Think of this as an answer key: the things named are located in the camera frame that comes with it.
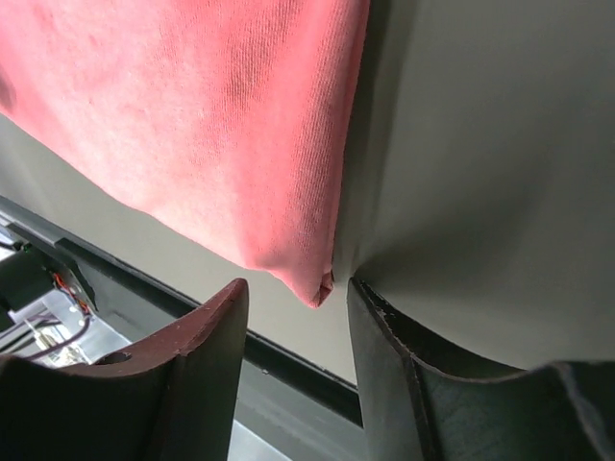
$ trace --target ribbed fabric texture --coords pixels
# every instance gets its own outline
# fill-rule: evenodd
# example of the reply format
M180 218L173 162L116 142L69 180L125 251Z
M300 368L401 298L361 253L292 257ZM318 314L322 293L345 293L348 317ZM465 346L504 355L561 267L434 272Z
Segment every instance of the ribbed fabric texture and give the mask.
M2 0L0 106L118 201L317 306L367 13L368 0Z

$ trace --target folded fabric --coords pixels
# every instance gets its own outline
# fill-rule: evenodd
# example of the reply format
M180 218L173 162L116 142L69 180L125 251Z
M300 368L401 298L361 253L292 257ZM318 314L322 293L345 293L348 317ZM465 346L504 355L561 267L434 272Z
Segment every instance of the folded fabric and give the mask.
M368 8L3 0L0 107L118 201L317 306Z

